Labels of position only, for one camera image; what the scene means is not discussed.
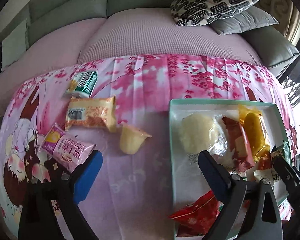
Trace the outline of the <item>pink snack packet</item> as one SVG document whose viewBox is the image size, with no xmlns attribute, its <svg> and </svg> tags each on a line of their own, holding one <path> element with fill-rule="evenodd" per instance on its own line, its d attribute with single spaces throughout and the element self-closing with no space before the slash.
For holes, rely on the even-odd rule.
<svg viewBox="0 0 300 240">
<path fill-rule="evenodd" d="M 70 135 L 55 123 L 45 136 L 40 149 L 50 154 L 72 173 L 78 165 L 87 160 L 95 146 Z"/>
</svg>

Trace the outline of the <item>red snack bag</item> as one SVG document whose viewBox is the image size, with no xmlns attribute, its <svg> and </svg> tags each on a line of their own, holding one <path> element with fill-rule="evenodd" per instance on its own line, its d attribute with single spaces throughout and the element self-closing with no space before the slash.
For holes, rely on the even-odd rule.
<svg viewBox="0 0 300 240">
<path fill-rule="evenodd" d="M 177 225 L 176 237 L 197 237 L 208 233 L 223 204 L 210 190 L 195 202 L 175 211 L 169 218 Z"/>
</svg>

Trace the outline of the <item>clear bag round pastry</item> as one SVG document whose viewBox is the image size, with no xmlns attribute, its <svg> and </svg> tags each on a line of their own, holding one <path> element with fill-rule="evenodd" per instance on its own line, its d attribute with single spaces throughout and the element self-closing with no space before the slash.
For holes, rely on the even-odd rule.
<svg viewBox="0 0 300 240">
<path fill-rule="evenodd" d="M 207 150 L 223 166 L 230 160 L 228 135 L 220 115 L 194 112 L 182 118 L 178 134 L 185 153 L 198 155 Z"/>
</svg>

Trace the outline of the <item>yellow jelly cup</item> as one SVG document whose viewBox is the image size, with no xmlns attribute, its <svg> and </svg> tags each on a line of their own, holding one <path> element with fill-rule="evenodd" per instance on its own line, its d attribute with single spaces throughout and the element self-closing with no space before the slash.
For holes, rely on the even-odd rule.
<svg viewBox="0 0 300 240">
<path fill-rule="evenodd" d="M 120 150 L 125 154 L 136 154 L 141 145 L 152 135 L 128 124 L 122 124 L 120 136 Z"/>
</svg>

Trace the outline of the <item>yellow cake snack packet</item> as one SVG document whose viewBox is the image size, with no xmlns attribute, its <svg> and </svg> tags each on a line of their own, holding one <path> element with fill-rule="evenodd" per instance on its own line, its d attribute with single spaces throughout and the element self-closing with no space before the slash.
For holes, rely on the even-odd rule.
<svg viewBox="0 0 300 240">
<path fill-rule="evenodd" d="M 238 106 L 239 122 L 247 135 L 253 161 L 257 170 L 271 168 L 270 140 L 264 123 L 262 112 L 256 108 Z"/>
</svg>

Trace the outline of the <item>orange beige snack packet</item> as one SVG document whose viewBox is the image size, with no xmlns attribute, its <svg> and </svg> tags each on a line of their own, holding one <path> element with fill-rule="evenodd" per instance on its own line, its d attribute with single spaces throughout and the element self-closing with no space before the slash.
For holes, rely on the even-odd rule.
<svg viewBox="0 0 300 240">
<path fill-rule="evenodd" d="M 106 128 L 116 132 L 116 98 L 75 98 L 70 99 L 65 116 L 65 131 L 72 126 Z"/>
</svg>

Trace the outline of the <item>clear green edged snack packet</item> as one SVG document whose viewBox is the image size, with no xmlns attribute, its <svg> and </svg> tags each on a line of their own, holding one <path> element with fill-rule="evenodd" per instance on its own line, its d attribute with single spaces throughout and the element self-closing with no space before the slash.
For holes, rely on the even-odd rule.
<svg viewBox="0 0 300 240">
<path fill-rule="evenodd" d="M 291 164 L 290 148 L 288 141 L 283 141 L 279 146 L 274 145 L 270 153 L 271 161 L 274 161 L 275 157 L 282 157 L 285 161 Z"/>
</svg>

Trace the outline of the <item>green white corn snack packet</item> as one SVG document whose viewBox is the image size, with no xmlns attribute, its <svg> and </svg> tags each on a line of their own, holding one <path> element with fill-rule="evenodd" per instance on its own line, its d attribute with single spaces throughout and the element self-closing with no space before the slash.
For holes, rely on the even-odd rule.
<svg viewBox="0 0 300 240">
<path fill-rule="evenodd" d="M 65 94 L 79 98 L 90 98 L 98 80 L 97 71 L 77 73 L 70 81 Z"/>
</svg>

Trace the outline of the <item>red snack packet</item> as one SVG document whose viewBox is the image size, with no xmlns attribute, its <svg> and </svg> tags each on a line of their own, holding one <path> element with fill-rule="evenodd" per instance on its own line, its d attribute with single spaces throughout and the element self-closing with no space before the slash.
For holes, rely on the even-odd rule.
<svg viewBox="0 0 300 240">
<path fill-rule="evenodd" d="M 239 121 L 222 117 L 228 135 L 230 160 L 224 164 L 228 171 L 243 173 L 255 166 L 250 143 L 243 126 Z"/>
</svg>

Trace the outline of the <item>teal shallow cardboard tray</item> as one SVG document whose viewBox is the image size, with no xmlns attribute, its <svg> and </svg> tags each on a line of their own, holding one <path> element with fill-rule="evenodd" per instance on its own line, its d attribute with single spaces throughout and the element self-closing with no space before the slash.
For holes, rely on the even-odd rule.
<svg viewBox="0 0 300 240">
<path fill-rule="evenodd" d="M 222 117 L 239 120 L 239 106 L 258 109 L 263 116 L 264 126 L 271 147 L 287 142 L 286 129 L 276 104 L 258 101 L 225 99 L 174 99 L 170 101 L 170 149 L 172 162 L 173 207 L 178 210 L 195 202 L 209 191 L 209 185 L 198 166 L 198 155 L 185 151 L 181 142 L 182 120 L 194 113 L 208 116 L 216 124 L 218 138 L 209 152 L 228 171 L 233 172 L 233 152 L 229 148 L 229 136 Z"/>
</svg>

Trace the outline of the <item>pink cartoon print blanket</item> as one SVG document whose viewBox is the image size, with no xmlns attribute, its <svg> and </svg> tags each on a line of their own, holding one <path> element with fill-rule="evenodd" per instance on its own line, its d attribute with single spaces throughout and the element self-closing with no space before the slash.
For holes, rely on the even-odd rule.
<svg viewBox="0 0 300 240">
<path fill-rule="evenodd" d="M 207 234 L 225 202 L 200 152 L 231 175 L 270 181 L 271 151 L 300 156 L 300 129 L 264 66 L 142 54 L 27 77 L 0 129 L 0 206 L 19 239 L 184 239 Z"/>
</svg>

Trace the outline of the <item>grey green sofa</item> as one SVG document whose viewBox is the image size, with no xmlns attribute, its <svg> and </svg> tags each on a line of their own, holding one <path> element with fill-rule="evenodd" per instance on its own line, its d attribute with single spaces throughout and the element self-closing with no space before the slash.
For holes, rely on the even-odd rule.
<svg viewBox="0 0 300 240">
<path fill-rule="evenodd" d="M 0 117 L 25 80 L 103 58 L 134 54 L 224 57 L 267 67 L 281 76 L 299 56 L 272 25 L 218 35 L 210 25 L 180 27 L 173 0 L 29 0 L 0 33 L 27 20 L 26 51 L 0 74 Z"/>
</svg>

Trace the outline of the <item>plain grey pillow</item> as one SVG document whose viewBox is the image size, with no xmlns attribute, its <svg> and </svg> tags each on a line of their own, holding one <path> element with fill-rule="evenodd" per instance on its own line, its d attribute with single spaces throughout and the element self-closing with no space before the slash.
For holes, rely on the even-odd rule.
<svg viewBox="0 0 300 240">
<path fill-rule="evenodd" d="M 253 29 L 277 25 L 279 21 L 262 9 L 252 6 L 233 17 L 218 19 L 210 27 L 218 35 L 240 34 Z"/>
</svg>

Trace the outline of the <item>patterned beige curtain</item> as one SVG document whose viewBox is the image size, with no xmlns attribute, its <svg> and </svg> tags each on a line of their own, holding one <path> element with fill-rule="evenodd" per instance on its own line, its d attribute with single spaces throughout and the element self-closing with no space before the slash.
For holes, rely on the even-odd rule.
<svg viewBox="0 0 300 240">
<path fill-rule="evenodd" d="M 275 25 L 275 29 L 292 45 L 297 45 L 300 40 L 300 11 L 291 0 L 260 0 L 256 6 L 276 18 L 279 24 Z"/>
</svg>

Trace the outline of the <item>black white patterned pillow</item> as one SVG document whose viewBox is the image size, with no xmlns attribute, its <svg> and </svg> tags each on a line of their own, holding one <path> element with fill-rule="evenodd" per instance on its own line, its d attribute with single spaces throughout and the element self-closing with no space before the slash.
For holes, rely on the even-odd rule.
<svg viewBox="0 0 300 240">
<path fill-rule="evenodd" d="M 233 17 L 259 0 L 173 0 L 171 15 L 182 27 L 208 25 L 219 19 Z"/>
</svg>

